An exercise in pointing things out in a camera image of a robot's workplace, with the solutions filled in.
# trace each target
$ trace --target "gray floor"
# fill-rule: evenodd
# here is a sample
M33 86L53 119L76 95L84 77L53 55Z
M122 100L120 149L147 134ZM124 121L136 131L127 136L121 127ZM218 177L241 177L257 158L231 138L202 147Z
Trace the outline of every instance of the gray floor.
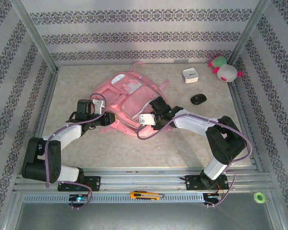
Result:
M270 230L265 204L230 194L215 209L196 204L23 204L17 230Z

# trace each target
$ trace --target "pink backpack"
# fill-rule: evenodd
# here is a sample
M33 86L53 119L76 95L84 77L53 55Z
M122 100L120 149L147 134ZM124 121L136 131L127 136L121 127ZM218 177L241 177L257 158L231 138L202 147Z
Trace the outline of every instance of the pink backpack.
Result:
M115 74L94 90L94 92L100 93L106 98L106 112L114 113L117 117L113 124L101 128L100 132L116 129L119 132L136 136L140 126L139 114L151 113L153 110L149 103L159 96L166 101L161 91L169 84L169 80L164 81L160 87L157 87L147 76L132 71L133 65L128 71ZM102 98L93 95L90 99L101 100ZM153 133L155 133L153 128L146 126L141 130L140 136L145 137Z

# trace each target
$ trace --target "yellow box cutter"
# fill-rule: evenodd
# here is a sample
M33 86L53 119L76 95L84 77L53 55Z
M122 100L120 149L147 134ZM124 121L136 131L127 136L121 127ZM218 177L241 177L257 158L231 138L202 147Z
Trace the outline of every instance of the yellow box cutter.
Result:
M164 198L164 194L159 193L148 193L145 191L134 191L130 193L132 199L141 199L141 200L159 200Z

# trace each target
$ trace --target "cable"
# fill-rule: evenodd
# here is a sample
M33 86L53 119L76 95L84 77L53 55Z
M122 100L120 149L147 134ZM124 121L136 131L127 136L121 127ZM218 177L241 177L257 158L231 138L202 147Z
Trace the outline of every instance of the cable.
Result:
M72 209L77 208L77 210L79 210L79 209L85 207L88 203L91 202L91 200L92 200L92 198L93 198L93 190L92 190L89 186L87 186L87 185L85 185L85 184L80 184L80 183L77 183L77 182L69 182L69 181L58 181L58 182L59 182L59 183L62 183L62 184L73 184L73 185L82 186L82 187L87 188L87 189L89 190L89 193L90 193L91 195L90 195L90 198L87 200L87 202L85 202L85 203L84 203L82 206L80 206L80 207L75 207L75 206L72 205L72 204L73 204L73 201L72 201L72 203L71 203Z
M251 144L251 142L247 139L247 137L246 137L245 135L243 135L242 133L240 133L239 131L235 130L235 129L232 128L232 127L229 127L229 126L224 125L224 124L222 124L222 123L219 123L219 122L216 122L216 121L212 121L212 120L210 120L210 119L206 119L206 118L204 118L204 117L197 116L197 115L194 115L194 114L181 114L181 115L178 115L178 116L174 117L173 119L171 119L169 122L167 122L167 123L165 124L165 126L163 126L160 130L158 130L158 131L155 132L154 134L150 135L149 137L145 137L145 138L140 137L140 131L141 131L141 129L142 129L143 126L139 126L136 135L137 135L137 137L138 137L140 140L150 139L150 138L154 137L155 135L159 134L160 132L162 132L162 131L163 131L167 126L169 126L169 124L171 124L173 121L175 121L175 120L178 119L178 118L184 117L184 116L194 117L194 118L203 120L203 121L205 121L205 122L208 122L208 123L212 123L212 124L221 126L222 128L226 128L226 129L228 129L228 130L230 130L230 131L238 134L238 135L241 136L243 139L245 139L246 143L249 145L249 148L250 148L248 154L246 154L244 157L241 157L241 158L239 158L239 159L233 160L228 166L226 166L226 168L223 170L223 173L226 173L226 170L230 167L230 165L233 165L234 162L241 161L241 160L249 157L249 156L252 154L252 151L253 151L252 144ZM234 171L230 171L230 172L234 174L234 179L233 179L233 181L232 181L229 189L228 189L227 192L225 193L224 197L223 197L222 199L220 199L219 202L217 202L216 204L211 203L211 204L210 204L211 206L213 206L213 207L218 206L219 204L221 204L221 203L224 201L224 199L225 199L225 198L227 197L227 195L229 194L229 191L231 190L231 188L232 188L232 186L233 186L233 184L235 183L235 180L236 180L236 173L235 173Z
M66 128L68 127L72 127L72 126L76 126L76 125L82 125L82 124L85 124L85 123L90 123L90 122L93 122L93 121L96 121L97 119L101 118L101 116L105 113L106 111L106 107L107 107L107 101L106 101L106 98L100 94L100 93L93 93L91 94L90 98L93 96L93 95L98 95L100 97L102 97L102 99L104 100L105 102L105 109L103 110L103 112L96 118L94 119L91 119L91 120L88 120L88 121L81 121L81 122L77 122L77 123L73 123L73 124L69 124L69 125L66 125L60 129L58 129L57 131L55 131L47 140L46 144L45 144L45 152L44 152L44 155L45 155L45 167L46 167L46 187L49 188L50 186L50 176L49 176L49 162L48 162L48 146L49 146L49 142L53 139L53 137L55 135L57 135L58 133L60 133L61 131L65 130Z

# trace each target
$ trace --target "table surface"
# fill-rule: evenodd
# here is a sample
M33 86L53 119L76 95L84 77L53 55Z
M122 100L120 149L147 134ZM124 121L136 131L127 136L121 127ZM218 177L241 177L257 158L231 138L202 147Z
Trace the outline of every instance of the table surface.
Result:
M129 65L62 66L53 93L43 135L62 127L76 110L79 99L88 99L92 91ZM195 68L199 80L184 83L181 73ZM171 81L164 89L171 107L181 106L206 117L232 118L238 128L239 121L226 83L220 81L206 64L154 64L136 65L135 71L150 77L157 85ZM190 98L203 93L207 101L193 105ZM246 149L238 156L247 154ZM62 151L62 163L81 168L112 167L201 167L206 166L212 153L206 137L183 129L162 132L149 140L139 140L118 131L100 133L99 128L87 131ZM236 166L251 165L250 159Z

